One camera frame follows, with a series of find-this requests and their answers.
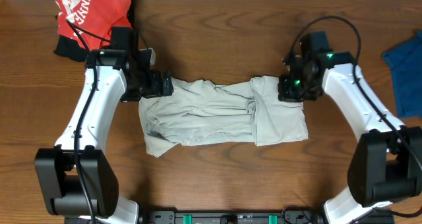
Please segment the beige t-shirt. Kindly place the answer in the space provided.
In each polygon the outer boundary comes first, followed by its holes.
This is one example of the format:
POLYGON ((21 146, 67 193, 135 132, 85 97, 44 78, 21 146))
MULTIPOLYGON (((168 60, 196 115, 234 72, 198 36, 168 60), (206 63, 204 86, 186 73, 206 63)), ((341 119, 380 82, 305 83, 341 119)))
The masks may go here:
POLYGON ((171 96, 139 103, 147 153, 160 157, 178 144, 268 146, 308 139, 303 104, 279 101, 278 82, 273 76, 232 85, 174 78, 171 96))

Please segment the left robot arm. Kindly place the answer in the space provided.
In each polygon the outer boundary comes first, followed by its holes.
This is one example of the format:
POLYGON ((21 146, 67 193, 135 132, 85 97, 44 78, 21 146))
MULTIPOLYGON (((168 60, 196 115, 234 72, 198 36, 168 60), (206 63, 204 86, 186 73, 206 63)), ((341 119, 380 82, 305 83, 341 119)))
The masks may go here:
POLYGON ((85 61, 82 93, 65 131, 52 148, 40 148, 34 165, 50 215, 66 223, 141 223, 139 204, 119 193, 106 158, 117 104, 170 96, 171 75, 151 67, 152 48, 97 49, 85 61))

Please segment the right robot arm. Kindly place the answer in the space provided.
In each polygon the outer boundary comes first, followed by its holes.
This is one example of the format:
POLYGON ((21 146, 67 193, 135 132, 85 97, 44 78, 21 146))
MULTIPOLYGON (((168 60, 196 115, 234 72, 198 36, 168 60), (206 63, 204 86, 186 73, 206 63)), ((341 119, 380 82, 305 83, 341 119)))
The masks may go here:
POLYGON ((347 51, 290 51, 283 63, 289 74, 280 77, 279 99, 329 96, 357 140, 347 186, 324 203, 314 223, 393 223, 399 213, 387 207, 421 195, 421 128, 407 127, 389 112, 347 51))

